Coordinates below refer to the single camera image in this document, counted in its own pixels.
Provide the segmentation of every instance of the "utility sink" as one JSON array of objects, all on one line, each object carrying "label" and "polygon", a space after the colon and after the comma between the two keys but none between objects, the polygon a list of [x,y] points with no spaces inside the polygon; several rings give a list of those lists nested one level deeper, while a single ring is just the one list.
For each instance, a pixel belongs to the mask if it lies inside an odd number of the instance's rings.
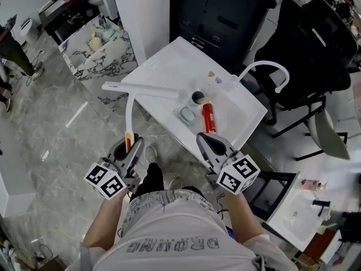
[{"label": "utility sink", "polygon": [[267,224],[300,251],[304,251],[322,223],[318,216],[321,207],[312,205],[316,199],[313,191],[301,189],[300,175],[296,176]]},{"label": "utility sink", "polygon": [[198,118],[194,125],[185,124],[177,116],[180,107],[190,106],[189,100],[195,91],[201,90],[205,95],[215,94],[211,103],[217,134],[236,149],[243,146],[267,112],[238,80],[229,87],[217,83],[216,79],[227,82],[231,80],[231,75],[199,49],[178,37],[122,82],[179,90],[179,100],[141,94],[135,99],[191,154],[209,167],[196,143],[197,133],[205,132],[201,106],[191,107]]}]

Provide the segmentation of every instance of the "white shoe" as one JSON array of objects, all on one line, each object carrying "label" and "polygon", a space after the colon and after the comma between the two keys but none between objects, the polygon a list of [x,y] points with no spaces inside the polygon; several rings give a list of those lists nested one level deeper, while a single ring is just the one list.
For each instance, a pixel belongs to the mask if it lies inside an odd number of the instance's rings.
[{"label": "white shoe", "polygon": [[11,104],[11,98],[8,98],[6,103],[5,103],[5,106],[6,106],[6,112],[9,112],[10,111],[10,104]]},{"label": "white shoe", "polygon": [[149,166],[151,163],[157,163],[157,151],[152,146],[147,146],[144,149],[144,158],[146,160],[147,165]]},{"label": "white shoe", "polygon": [[35,73],[32,76],[32,80],[35,81],[38,79],[42,74],[44,73],[44,68],[40,68],[39,70],[35,71]]},{"label": "white shoe", "polygon": [[37,64],[33,65],[34,71],[38,71],[42,65],[43,65],[43,63],[41,61],[39,61]]},{"label": "white shoe", "polygon": [[183,180],[181,177],[175,177],[171,180],[168,190],[180,190],[183,187]]}]

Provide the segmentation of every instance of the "white pipe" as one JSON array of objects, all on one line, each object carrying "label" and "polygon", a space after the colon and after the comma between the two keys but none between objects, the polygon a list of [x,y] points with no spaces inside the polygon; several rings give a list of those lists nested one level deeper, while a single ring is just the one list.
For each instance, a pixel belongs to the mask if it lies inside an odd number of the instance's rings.
[{"label": "white pipe", "polygon": [[132,111],[133,111],[133,103],[134,103],[135,94],[130,93],[128,96],[128,100],[126,102],[125,107],[125,137],[127,138],[127,134],[130,136],[130,146],[134,143],[134,133],[132,126]]},{"label": "white pipe", "polygon": [[161,88],[158,86],[143,85],[143,84],[127,84],[121,82],[107,81],[103,84],[102,89],[117,91],[129,94],[145,94],[151,97],[164,97],[169,99],[177,99],[178,91],[171,88]]},{"label": "white pipe", "polygon": [[286,75],[285,80],[281,83],[281,85],[279,85],[275,88],[275,93],[280,93],[282,88],[284,88],[287,85],[287,83],[289,82],[289,73],[285,67],[283,67],[281,64],[278,64],[277,62],[268,61],[268,60],[260,60],[260,61],[253,62],[250,65],[248,65],[245,70],[242,71],[241,75],[238,77],[239,80],[241,80],[246,75],[246,73],[249,72],[249,70],[252,67],[259,66],[259,65],[271,65],[271,66],[277,67],[278,69],[280,69],[284,72],[284,74]]}]

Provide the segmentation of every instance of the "white cabinet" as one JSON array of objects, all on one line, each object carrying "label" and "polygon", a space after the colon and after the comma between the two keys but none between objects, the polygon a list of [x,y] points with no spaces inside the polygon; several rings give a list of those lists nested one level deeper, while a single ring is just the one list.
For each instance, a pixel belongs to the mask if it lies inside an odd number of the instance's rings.
[{"label": "white cabinet", "polygon": [[0,214],[21,215],[34,197],[35,189],[16,145],[12,125],[0,118]]}]

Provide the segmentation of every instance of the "person's hand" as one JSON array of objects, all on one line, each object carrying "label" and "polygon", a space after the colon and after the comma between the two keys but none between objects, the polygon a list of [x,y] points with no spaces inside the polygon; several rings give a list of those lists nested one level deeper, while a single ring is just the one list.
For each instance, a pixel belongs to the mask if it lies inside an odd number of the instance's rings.
[{"label": "person's hand", "polygon": [[10,18],[10,19],[7,21],[7,29],[11,30],[11,29],[14,27],[14,25],[15,25],[15,23],[16,23],[16,16],[17,16],[17,15],[15,15],[14,17]]},{"label": "person's hand", "polygon": [[105,202],[108,202],[109,204],[122,204],[124,197],[128,193],[128,188],[125,190],[122,190],[119,194],[117,194],[114,198],[110,200],[104,200]]}]

